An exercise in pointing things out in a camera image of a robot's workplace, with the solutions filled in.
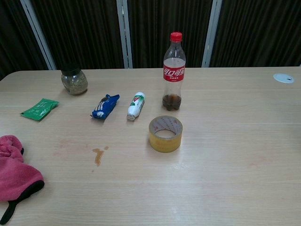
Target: yellow tape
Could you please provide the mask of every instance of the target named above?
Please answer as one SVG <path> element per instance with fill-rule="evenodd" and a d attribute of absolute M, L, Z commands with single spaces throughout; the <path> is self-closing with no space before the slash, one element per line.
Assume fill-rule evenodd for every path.
<path fill-rule="evenodd" d="M 156 133 L 160 130 L 170 130 L 175 133 L 173 137 L 159 137 Z M 159 116 L 154 118 L 149 125 L 150 145 L 158 152 L 172 152 L 181 144 L 183 125 L 175 117 Z"/>

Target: white tube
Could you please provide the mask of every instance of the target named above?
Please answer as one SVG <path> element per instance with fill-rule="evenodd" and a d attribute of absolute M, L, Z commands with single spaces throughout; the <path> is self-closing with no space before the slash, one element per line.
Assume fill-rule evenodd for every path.
<path fill-rule="evenodd" d="M 127 119 L 130 121 L 134 121 L 140 114 L 141 108 L 143 107 L 145 101 L 145 94 L 142 92 L 138 92 L 135 94 L 131 105 L 127 111 Z"/>

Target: metal frame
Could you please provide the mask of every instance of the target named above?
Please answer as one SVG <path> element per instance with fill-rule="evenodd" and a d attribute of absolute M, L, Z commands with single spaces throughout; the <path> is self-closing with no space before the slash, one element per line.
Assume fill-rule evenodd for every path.
<path fill-rule="evenodd" d="M 116 0 L 124 68 L 133 68 L 127 0 Z"/>
<path fill-rule="evenodd" d="M 40 24 L 37 20 L 37 17 L 34 13 L 32 4 L 30 0 L 20 0 L 23 9 L 25 11 L 25 14 L 27 16 L 27 19 L 29 21 L 30 26 L 32 27 L 32 31 L 34 33 L 34 36 L 36 37 L 36 40 L 38 42 L 39 48 L 42 52 L 42 55 L 45 59 L 45 62 L 47 64 L 47 67 L 49 70 L 56 70 L 55 62 L 52 58 L 52 55 L 50 53 L 48 44 L 46 42 L 46 39 L 44 37 L 44 34 L 41 30 Z"/>
<path fill-rule="evenodd" d="M 212 7 L 211 7 L 211 14 L 210 14 L 210 20 L 207 30 L 207 37 L 206 37 L 206 43 L 204 48 L 204 54 L 203 54 L 203 61 L 202 61 L 202 67 L 209 67 L 213 45 L 214 45 L 214 39 L 217 29 L 218 20 L 220 17 L 220 11 L 222 7 L 222 0 L 213 0 Z"/>

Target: green packet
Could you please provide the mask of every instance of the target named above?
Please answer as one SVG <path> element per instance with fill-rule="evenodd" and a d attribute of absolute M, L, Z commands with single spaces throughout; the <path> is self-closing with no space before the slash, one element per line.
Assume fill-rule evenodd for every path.
<path fill-rule="evenodd" d="M 44 118 L 59 102 L 55 100 L 41 99 L 35 106 L 21 113 L 22 116 L 34 120 Z"/>

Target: red label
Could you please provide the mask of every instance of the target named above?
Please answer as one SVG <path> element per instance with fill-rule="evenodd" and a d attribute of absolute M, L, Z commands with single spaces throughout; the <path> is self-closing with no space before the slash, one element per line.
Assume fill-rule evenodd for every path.
<path fill-rule="evenodd" d="M 185 65 L 182 67 L 167 67 L 163 66 L 163 78 L 166 81 L 182 81 L 184 79 Z"/>

